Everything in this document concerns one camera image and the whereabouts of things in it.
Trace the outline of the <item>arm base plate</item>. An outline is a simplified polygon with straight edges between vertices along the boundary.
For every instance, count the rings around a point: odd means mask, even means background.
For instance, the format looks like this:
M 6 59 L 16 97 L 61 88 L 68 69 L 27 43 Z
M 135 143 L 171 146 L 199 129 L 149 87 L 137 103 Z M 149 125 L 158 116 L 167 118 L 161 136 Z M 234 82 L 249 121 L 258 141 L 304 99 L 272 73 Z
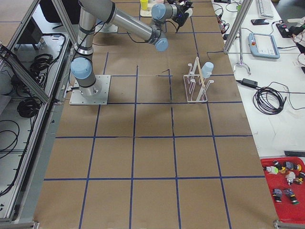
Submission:
M 93 86 L 84 88 L 75 81 L 70 97 L 70 105 L 106 105 L 111 82 L 110 75 L 95 75 L 96 82 Z
M 118 32 L 118 26 L 114 24 L 99 24 L 95 27 L 95 32 L 102 32 L 102 33 L 117 33 Z

